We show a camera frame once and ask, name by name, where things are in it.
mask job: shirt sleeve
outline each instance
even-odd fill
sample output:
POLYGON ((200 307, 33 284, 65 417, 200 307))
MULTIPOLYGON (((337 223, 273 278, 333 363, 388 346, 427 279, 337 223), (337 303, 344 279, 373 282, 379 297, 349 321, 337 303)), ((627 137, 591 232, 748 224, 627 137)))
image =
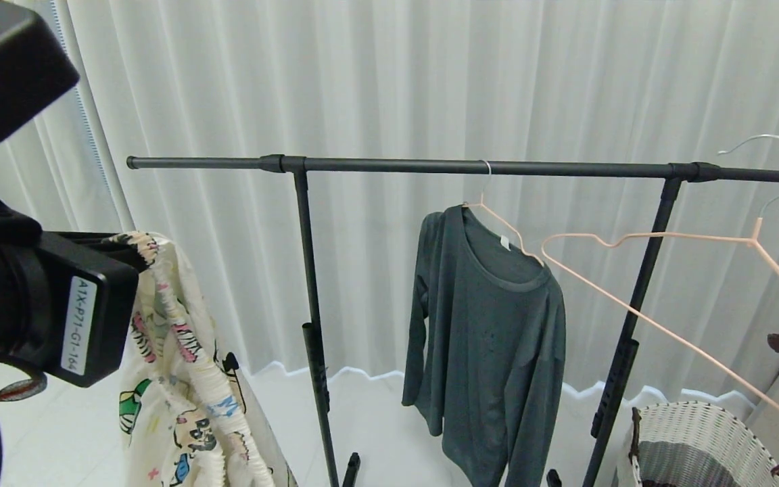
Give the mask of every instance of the shirt sleeve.
POLYGON ((565 362, 565 309, 560 290, 550 296, 545 308, 541 333, 532 339, 531 360, 523 363, 525 358, 517 357, 504 389, 507 485, 540 485, 559 409, 565 362))
POLYGON ((412 406, 417 401, 420 386, 423 385, 425 367, 426 318, 429 317, 429 219, 423 219, 420 241, 417 246, 417 264, 414 270, 414 293, 410 305, 408 329, 408 358, 404 366, 404 389, 402 406, 412 406))

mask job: white label sticker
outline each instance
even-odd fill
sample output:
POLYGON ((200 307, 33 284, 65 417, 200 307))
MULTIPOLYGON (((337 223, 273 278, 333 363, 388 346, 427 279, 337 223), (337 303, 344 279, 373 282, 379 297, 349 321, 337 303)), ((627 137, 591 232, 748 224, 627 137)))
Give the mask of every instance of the white label sticker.
POLYGON ((65 315, 65 338, 62 340, 62 368, 77 375, 86 372, 86 355, 95 311, 98 285, 76 275, 71 278, 68 314, 65 315))

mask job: white curtain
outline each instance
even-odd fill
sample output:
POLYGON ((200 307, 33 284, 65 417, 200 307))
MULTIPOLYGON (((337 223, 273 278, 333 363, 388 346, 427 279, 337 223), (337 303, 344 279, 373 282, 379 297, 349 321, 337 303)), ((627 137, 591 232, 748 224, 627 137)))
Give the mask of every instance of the white curtain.
MULTIPOLYGON (((52 3, 15 3, 40 13, 53 33, 61 36, 52 3)), ((68 55, 81 68, 78 53, 69 50, 68 55)), ((133 228, 92 108, 84 78, 0 143, 0 200, 37 219, 46 231, 117 232, 133 228)))
MULTIPOLYGON (((220 333, 257 371, 306 366, 308 320, 289 175, 128 170, 126 157, 291 154, 491 158, 779 169, 779 2, 57 2, 137 228, 192 256, 220 333)), ((421 219, 484 178, 312 173, 327 361, 405 361, 421 219)), ((661 182, 495 177, 486 199, 538 249, 550 234, 647 231, 661 182)), ((670 228, 747 235, 777 184, 684 185, 670 228)), ((779 202, 761 234, 779 261, 779 202)), ((566 241, 553 255, 630 297, 644 242, 566 241)), ((557 274, 566 380, 605 379, 624 311, 557 274)), ((779 282, 744 248, 669 241, 645 311, 765 388, 779 282)), ((630 388, 732 390, 640 325, 630 388)))

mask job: white floor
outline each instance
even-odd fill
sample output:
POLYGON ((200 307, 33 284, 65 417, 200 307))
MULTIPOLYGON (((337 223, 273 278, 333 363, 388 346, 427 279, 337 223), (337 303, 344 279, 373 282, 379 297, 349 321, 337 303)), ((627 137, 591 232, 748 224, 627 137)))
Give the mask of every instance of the white floor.
MULTIPOLYGON (((0 386, 16 377, 0 367, 0 386)), ((328 486, 308 374, 286 374, 281 367, 269 367, 250 383, 300 485, 328 486)), ((339 476, 344 475, 350 453, 358 451, 362 457, 358 486, 470 485, 461 470, 445 458, 441 440, 429 435, 417 410, 401 406, 401 387, 399 374, 369 379, 346 371, 331 380, 331 428, 339 476)), ((565 386, 563 391, 547 468, 557 468, 564 485, 582 483, 593 446, 588 429, 600 391, 600 386, 582 392, 565 386)), ((2 487, 123 485, 117 400, 118 376, 114 374, 90 389, 51 378, 43 394, 0 404, 5 444, 2 487)), ((656 391, 645 391, 627 407, 662 400, 656 391)), ((725 398, 720 404, 739 417, 746 418, 749 413, 741 398, 725 398)), ((619 455, 630 414, 624 412, 619 418, 612 457, 619 455)), ((614 463, 604 465, 603 472, 608 471, 614 471, 614 463)), ((608 485, 610 479, 604 473, 600 484, 608 485)))

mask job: shirt neckline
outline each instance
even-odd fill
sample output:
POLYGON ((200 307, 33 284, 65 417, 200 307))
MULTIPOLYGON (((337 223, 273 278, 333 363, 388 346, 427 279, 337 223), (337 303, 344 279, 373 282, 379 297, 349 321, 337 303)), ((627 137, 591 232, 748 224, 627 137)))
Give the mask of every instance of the shirt neckline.
MULTIPOLYGON (((506 289, 508 291, 513 292, 527 292, 531 291, 533 289, 537 289, 537 287, 540 287, 545 283, 545 281, 548 281, 551 277, 551 271, 545 263, 543 264, 543 267, 540 269, 540 271, 532 277, 531 280, 525 281, 525 283, 513 283, 513 281, 507 281, 506 279, 502 279, 501 277, 498 277, 497 275, 493 274, 489 269, 486 268, 485 265, 483 265, 483 262, 479 261, 479 258, 477 258, 476 254, 473 253, 473 249, 471 248, 471 242, 467 238, 467 231, 465 229, 465 213, 467 213, 468 216, 468 222, 470 222, 471 225, 474 225, 481 230, 484 230, 488 232, 489 235, 493 235, 495 237, 495 242, 498 243, 500 241, 500 236, 495 234, 495 232, 489 230, 485 225, 482 224, 482 222, 477 219, 477 217, 474 215, 473 212, 467 207, 464 206, 454 206, 451 208, 451 210, 454 210, 454 217, 457 219, 458 227, 461 228, 461 246, 465 248, 465 252, 467 253, 467 256, 471 259, 471 262, 473 262, 473 267, 479 271, 480 274, 484 275, 486 279, 497 285, 498 287, 501 287, 502 289, 506 289)), ((532 259, 531 256, 526 256, 525 254, 519 254, 522 256, 522 258, 532 259)))

